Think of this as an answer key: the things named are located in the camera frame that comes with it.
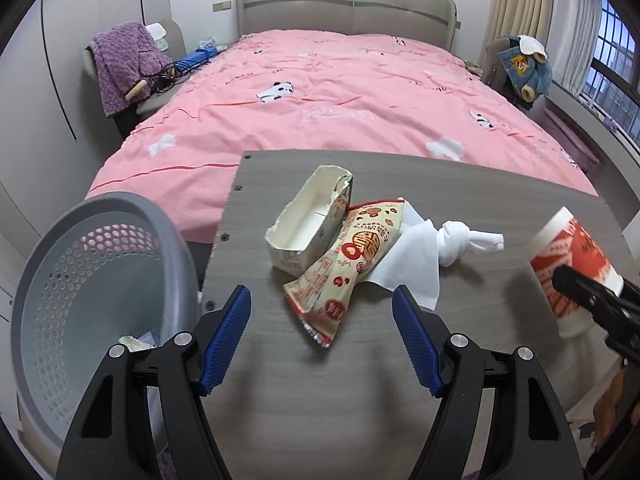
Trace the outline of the blue denim jacket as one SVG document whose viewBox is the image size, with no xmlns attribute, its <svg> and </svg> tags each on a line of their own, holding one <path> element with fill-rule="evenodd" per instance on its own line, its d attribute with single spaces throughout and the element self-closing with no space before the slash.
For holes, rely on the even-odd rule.
<svg viewBox="0 0 640 480">
<path fill-rule="evenodd" d="M 552 83 L 546 47 L 532 36 L 506 36 L 506 39 L 509 47 L 500 51 L 497 58 L 518 98 L 533 104 L 538 96 L 548 93 Z"/>
</svg>

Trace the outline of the grey chair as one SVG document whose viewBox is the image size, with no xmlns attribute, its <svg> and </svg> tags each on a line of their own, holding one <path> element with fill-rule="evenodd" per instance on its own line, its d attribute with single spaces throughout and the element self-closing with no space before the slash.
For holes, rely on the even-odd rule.
<svg viewBox="0 0 640 480">
<path fill-rule="evenodd" d="M 157 47 L 140 22 L 127 22 L 100 32 L 85 52 L 107 118 L 155 93 L 166 92 L 188 76 L 184 68 Z"/>
</svg>

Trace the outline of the red white paper cup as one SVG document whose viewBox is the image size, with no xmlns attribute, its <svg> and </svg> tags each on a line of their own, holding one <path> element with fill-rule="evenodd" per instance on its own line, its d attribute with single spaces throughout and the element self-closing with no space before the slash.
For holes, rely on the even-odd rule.
<svg viewBox="0 0 640 480">
<path fill-rule="evenodd" d="M 576 337 L 593 326 L 588 310 L 560 294 L 552 285 L 556 268 L 566 264 L 600 283 L 616 296 L 624 287 L 601 247 L 566 207 L 561 207 L 526 245 L 526 256 L 544 290 L 561 338 Z"/>
</svg>

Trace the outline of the white wardrobe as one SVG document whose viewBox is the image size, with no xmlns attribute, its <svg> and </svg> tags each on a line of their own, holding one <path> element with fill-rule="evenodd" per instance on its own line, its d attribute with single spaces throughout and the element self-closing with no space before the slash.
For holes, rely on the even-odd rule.
<svg viewBox="0 0 640 480">
<path fill-rule="evenodd" d="M 80 202 L 122 138 L 82 54 L 126 22 L 170 18 L 169 0 L 35 0 L 1 53 L 1 253 L 25 259 Z"/>
</svg>

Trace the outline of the grey perforated trash basket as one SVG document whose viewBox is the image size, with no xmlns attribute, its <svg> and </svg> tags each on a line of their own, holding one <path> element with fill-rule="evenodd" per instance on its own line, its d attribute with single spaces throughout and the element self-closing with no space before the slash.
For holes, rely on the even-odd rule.
<svg viewBox="0 0 640 480">
<path fill-rule="evenodd" d="M 29 425 L 53 453 L 105 353 L 122 336 L 161 346 L 198 320 L 198 278 L 166 214 L 134 193 L 85 200 L 58 220 L 24 267 L 11 356 Z"/>
</svg>

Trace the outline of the red beige snack wrapper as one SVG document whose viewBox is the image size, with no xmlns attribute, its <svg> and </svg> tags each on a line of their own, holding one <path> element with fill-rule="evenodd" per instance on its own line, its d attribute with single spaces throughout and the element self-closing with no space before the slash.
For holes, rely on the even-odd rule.
<svg viewBox="0 0 640 480">
<path fill-rule="evenodd" d="M 397 242 L 404 207 L 402 198 L 351 206 L 332 246 L 283 286 L 288 304 L 321 347 L 334 341 L 356 285 Z"/>
</svg>

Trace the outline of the window with bars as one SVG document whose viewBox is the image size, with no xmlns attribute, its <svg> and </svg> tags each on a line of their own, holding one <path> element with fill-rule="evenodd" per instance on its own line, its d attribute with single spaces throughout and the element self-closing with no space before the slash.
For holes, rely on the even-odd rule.
<svg viewBox="0 0 640 480">
<path fill-rule="evenodd" d="M 602 122 L 639 144 L 639 44 L 608 0 L 582 96 Z"/>
</svg>

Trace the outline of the beige curtain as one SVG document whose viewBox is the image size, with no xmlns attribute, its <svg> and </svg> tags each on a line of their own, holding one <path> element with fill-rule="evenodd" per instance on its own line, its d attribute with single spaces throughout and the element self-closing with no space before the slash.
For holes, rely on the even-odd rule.
<svg viewBox="0 0 640 480">
<path fill-rule="evenodd" d="M 553 80 L 579 96 L 601 23 L 602 0 L 492 0 L 484 44 L 500 36 L 531 36 L 546 48 Z"/>
</svg>

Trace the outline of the white knotted tissue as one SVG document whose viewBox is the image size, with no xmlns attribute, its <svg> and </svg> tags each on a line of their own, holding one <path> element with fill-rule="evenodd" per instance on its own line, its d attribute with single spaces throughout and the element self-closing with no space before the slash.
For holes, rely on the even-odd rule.
<svg viewBox="0 0 640 480">
<path fill-rule="evenodd" d="M 471 230 L 461 221 L 446 221 L 436 233 L 438 262 L 448 268 L 467 252 L 491 254 L 502 252 L 504 238 L 500 233 Z"/>
</svg>

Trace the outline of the pink bed duvet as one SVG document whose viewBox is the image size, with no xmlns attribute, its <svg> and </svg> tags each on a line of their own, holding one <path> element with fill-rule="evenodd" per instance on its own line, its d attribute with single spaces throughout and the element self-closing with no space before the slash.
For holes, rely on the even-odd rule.
<svg viewBox="0 0 640 480">
<path fill-rule="evenodd" d="M 593 192 L 550 134 L 441 48 L 268 30 L 240 39 L 137 125 L 89 195 L 142 195 L 187 240 L 209 243 L 243 155 L 269 150 L 448 159 Z"/>
</svg>

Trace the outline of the beige wall switch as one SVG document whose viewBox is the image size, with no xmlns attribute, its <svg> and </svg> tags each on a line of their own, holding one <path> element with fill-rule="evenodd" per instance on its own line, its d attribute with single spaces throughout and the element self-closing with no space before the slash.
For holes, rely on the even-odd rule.
<svg viewBox="0 0 640 480">
<path fill-rule="evenodd" d="M 230 0 L 217 2 L 212 5 L 213 12 L 228 11 L 231 8 L 232 8 L 232 2 Z"/>
</svg>

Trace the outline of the blue box on nightstand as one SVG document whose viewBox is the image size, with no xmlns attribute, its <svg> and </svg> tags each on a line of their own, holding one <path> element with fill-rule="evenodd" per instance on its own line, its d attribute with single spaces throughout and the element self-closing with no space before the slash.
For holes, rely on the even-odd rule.
<svg viewBox="0 0 640 480">
<path fill-rule="evenodd" d="M 180 73 L 192 72 L 192 70 L 196 70 L 213 58 L 216 58 L 216 56 L 224 50 L 226 50 L 225 46 L 198 48 L 183 58 L 180 58 L 180 60 L 175 61 L 174 67 Z"/>
</svg>

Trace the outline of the grey upholstered headboard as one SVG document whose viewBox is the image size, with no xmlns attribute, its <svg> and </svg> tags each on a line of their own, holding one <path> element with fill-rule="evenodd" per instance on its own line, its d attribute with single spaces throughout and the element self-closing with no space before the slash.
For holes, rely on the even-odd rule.
<svg viewBox="0 0 640 480">
<path fill-rule="evenodd" d="M 460 28 L 454 0 L 235 0 L 236 29 L 379 34 L 409 38 L 446 51 Z"/>
</svg>

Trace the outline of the torn green white carton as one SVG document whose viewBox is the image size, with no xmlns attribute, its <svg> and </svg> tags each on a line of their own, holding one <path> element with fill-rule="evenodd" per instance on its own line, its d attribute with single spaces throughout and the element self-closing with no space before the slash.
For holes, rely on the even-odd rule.
<svg viewBox="0 0 640 480">
<path fill-rule="evenodd" d="M 265 232 L 272 265 L 301 276 L 331 245 L 352 196 L 352 173 L 320 165 Z"/>
</svg>

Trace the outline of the purple knitted blanket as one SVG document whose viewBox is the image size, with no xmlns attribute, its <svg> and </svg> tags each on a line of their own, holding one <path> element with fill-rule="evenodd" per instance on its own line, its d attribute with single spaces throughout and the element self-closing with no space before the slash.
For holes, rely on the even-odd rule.
<svg viewBox="0 0 640 480">
<path fill-rule="evenodd" d="M 125 94 L 140 80 L 158 74 L 174 61 L 155 47 L 139 22 L 116 25 L 97 34 L 89 44 L 106 117 L 126 110 Z"/>
</svg>

